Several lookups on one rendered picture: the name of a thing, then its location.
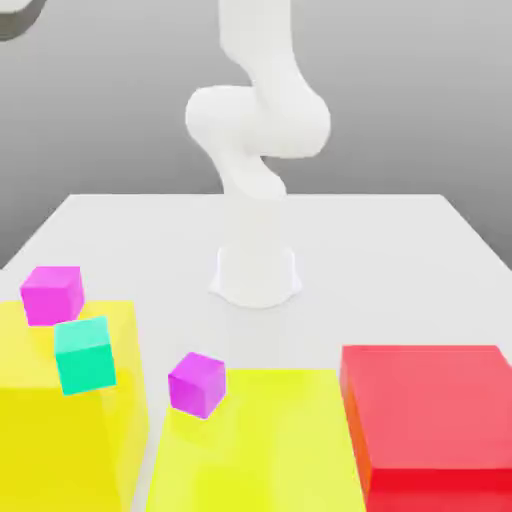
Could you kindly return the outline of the small magenta cube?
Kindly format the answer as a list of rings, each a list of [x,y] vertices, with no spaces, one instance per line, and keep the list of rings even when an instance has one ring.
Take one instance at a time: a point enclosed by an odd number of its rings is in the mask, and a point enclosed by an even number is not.
[[[79,266],[37,266],[20,292],[29,326],[73,321],[85,303]]]
[[[189,352],[168,375],[174,409],[207,419],[226,393],[226,368],[221,360]]]

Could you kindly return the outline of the small teal cube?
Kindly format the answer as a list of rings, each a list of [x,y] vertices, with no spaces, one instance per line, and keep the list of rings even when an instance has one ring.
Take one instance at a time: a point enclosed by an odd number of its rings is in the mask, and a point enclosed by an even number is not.
[[[105,316],[57,324],[54,327],[54,355],[65,396],[103,389],[117,383]]]

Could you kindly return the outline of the large lime yellow box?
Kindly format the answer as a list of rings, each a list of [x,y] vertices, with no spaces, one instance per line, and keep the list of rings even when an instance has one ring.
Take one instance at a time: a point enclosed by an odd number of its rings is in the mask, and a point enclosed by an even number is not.
[[[207,419],[169,408],[146,512],[366,512],[336,372],[230,369]]]

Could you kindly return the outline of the large red box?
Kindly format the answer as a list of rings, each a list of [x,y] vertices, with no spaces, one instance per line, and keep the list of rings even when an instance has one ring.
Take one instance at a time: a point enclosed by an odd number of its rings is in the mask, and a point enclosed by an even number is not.
[[[512,512],[512,365],[496,346],[346,346],[366,512]]]

